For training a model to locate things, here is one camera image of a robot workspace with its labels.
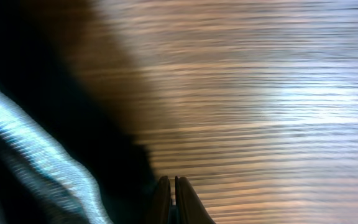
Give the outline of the black shorts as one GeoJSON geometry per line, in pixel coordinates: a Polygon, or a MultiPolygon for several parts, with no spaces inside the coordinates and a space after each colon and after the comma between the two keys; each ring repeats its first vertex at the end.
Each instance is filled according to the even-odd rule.
{"type": "Polygon", "coordinates": [[[0,1],[0,223],[142,223],[156,186],[146,151],[43,31],[56,5],[0,1]]]}

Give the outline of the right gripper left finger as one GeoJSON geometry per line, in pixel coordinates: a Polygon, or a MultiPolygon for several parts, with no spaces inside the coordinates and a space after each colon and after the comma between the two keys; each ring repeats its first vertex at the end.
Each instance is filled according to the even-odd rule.
{"type": "Polygon", "coordinates": [[[172,205],[170,181],[167,176],[159,179],[152,204],[146,214],[146,224],[169,224],[172,205]]]}

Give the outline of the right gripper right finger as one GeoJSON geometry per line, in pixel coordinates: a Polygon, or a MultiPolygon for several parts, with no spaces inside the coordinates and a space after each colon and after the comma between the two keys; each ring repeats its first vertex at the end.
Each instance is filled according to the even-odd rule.
{"type": "Polygon", "coordinates": [[[175,177],[175,201],[177,223],[215,224],[186,177],[175,177]]]}

